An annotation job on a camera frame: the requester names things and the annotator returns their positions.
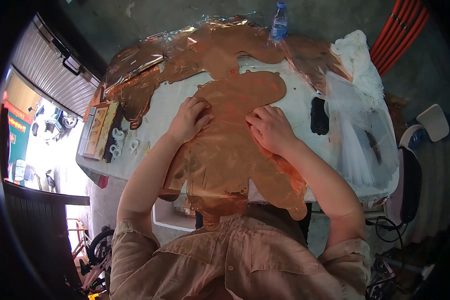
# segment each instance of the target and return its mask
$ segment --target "bicycle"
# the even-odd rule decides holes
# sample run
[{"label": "bicycle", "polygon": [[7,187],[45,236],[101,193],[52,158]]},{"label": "bicycle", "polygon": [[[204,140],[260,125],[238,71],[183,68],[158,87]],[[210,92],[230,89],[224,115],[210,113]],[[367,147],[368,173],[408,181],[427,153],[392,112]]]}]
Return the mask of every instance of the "bicycle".
[{"label": "bicycle", "polygon": [[84,295],[96,294],[108,290],[112,270],[112,236],[115,230],[108,226],[100,232],[86,247],[89,263],[80,259],[80,273],[85,276],[80,292]]}]

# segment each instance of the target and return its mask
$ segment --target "beige shirt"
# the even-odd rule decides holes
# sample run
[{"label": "beige shirt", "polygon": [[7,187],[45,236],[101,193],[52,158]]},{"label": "beige shirt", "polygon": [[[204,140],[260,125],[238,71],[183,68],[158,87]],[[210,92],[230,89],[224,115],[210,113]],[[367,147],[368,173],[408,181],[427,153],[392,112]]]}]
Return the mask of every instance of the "beige shirt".
[{"label": "beige shirt", "polygon": [[160,247],[123,220],[113,237],[110,298],[363,299],[368,244],[347,240],[315,258],[294,224],[255,211]]}]

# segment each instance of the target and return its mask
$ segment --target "black cable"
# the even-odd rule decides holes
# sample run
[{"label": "black cable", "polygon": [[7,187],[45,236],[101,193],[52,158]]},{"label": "black cable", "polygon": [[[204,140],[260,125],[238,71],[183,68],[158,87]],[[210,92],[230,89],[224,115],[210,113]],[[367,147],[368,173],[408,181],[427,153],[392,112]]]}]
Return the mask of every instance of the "black cable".
[{"label": "black cable", "polygon": [[[385,221],[389,222],[389,223],[391,224],[391,226],[386,226],[386,225],[380,225],[380,224],[378,224],[378,221],[379,221],[380,219],[384,219]],[[386,239],[382,238],[382,237],[378,234],[377,227],[380,226],[380,227],[382,227],[382,228],[386,228],[386,229],[392,228],[393,230],[395,230],[395,231],[397,232],[397,234],[398,234],[398,240],[400,240],[400,247],[401,247],[401,249],[402,249],[402,251],[403,251],[403,248],[404,248],[404,242],[403,242],[403,239],[402,239],[402,233],[400,233],[400,228],[399,228],[392,220],[390,220],[390,219],[388,219],[388,218],[385,218],[384,216],[379,216],[379,217],[377,218],[377,222],[376,222],[376,223],[372,223],[372,222],[370,222],[370,221],[366,221],[366,224],[367,224],[367,225],[375,225],[375,232],[377,233],[378,238],[380,238],[382,241],[387,242],[387,243],[395,242],[396,239],[389,241],[389,240],[386,240]],[[378,282],[372,283],[372,284],[368,285],[368,286],[366,287],[366,289],[368,290],[369,288],[374,287],[374,286],[376,286],[376,285],[379,285],[379,284],[382,284],[382,283],[391,281],[391,280],[393,280],[393,279],[396,279],[396,278],[400,275],[400,273],[402,273],[402,270],[403,270],[404,266],[405,266],[405,255],[402,254],[402,266],[400,267],[400,271],[398,271],[398,273],[396,273],[396,275],[395,275],[394,277],[387,278],[387,279],[380,280],[380,281],[378,281]]]},{"label": "black cable", "polygon": [[380,240],[384,241],[384,242],[387,242],[387,243],[393,243],[393,242],[397,241],[398,239],[400,239],[400,237],[405,233],[405,231],[407,230],[408,224],[405,224],[405,229],[402,231],[402,233],[398,232],[398,237],[397,237],[396,239],[393,239],[393,240],[388,240],[388,239],[384,239],[383,237],[381,237],[380,234],[378,234],[378,229],[377,229],[378,226],[381,226],[381,225],[375,223],[375,233],[377,234],[378,238],[379,238]]}]

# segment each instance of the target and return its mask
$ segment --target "white tablecloth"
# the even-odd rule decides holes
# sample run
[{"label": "white tablecloth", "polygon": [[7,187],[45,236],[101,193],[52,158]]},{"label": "white tablecloth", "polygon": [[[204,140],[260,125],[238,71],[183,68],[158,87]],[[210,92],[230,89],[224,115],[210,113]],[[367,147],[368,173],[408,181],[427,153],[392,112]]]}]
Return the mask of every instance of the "white tablecloth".
[{"label": "white tablecloth", "polygon": [[[332,167],[337,163],[337,150],[332,147],[328,135],[316,135],[310,129],[310,111],[312,107],[312,99],[317,96],[314,90],[300,77],[291,65],[286,61],[278,64],[266,64],[252,57],[241,57],[240,73],[246,70],[279,72],[285,81],[287,93],[283,99],[273,103],[272,106],[280,107],[285,116],[292,125],[295,135],[304,141],[315,153],[324,159]],[[160,87],[155,90],[151,98],[150,110],[144,116],[144,122],[136,130],[130,130],[128,121],[123,120],[122,130],[126,131],[125,146],[122,155],[113,159],[111,163],[95,162],[83,159],[80,155],[76,155],[77,164],[102,175],[128,180],[135,168],[145,156],[145,148],[148,142],[153,147],[157,140],[168,129],[173,117],[176,115],[179,105],[186,97],[192,97],[197,91],[198,85],[203,85],[212,78],[206,72],[202,72],[182,81],[168,84],[162,82]],[[387,126],[392,126],[388,111],[386,112],[389,119]],[[132,140],[139,140],[140,146],[137,154],[129,150],[129,144]],[[352,186],[357,196],[363,202],[376,200],[385,195],[391,194],[398,184],[398,168],[388,186],[384,189],[377,189],[370,186]],[[306,201],[315,201],[310,189],[306,193]],[[249,200],[261,201],[262,197],[258,194],[252,181],[249,180]]]}]

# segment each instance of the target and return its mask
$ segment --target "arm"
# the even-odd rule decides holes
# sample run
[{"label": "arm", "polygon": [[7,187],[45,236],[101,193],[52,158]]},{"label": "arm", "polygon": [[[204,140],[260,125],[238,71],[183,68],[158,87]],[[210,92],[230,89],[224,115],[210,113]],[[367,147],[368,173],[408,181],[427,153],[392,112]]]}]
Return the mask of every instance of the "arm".
[{"label": "arm", "polygon": [[198,114],[210,104],[203,98],[187,98],[168,131],[144,157],[128,180],[120,197],[116,212],[117,224],[121,220],[134,219],[144,232],[152,232],[150,213],[165,181],[168,167],[180,146],[192,140],[213,118],[205,115],[197,121]]},{"label": "arm", "polygon": [[286,159],[303,177],[323,212],[330,218],[328,247],[346,240],[365,239],[365,215],[348,183],[293,133],[283,111],[258,107],[246,121],[262,147]]}]

